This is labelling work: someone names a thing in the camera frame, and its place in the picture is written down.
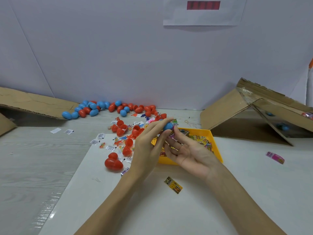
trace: cardboard box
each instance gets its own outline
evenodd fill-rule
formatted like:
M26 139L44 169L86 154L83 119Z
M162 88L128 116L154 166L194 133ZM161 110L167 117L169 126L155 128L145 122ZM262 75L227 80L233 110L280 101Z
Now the cardboard box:
M257 116L237 117L247 109ZM313 132L313 120L302 115L313 112L312 107L243 78L235 89L201 112L200 122L213 136L292 145L263 111Z
M64 119L62 112L73 112L76 106L76 102L0 87L1 108L27 111L55 119ZM0 114L0 136L16 127L16 124L3 114Z

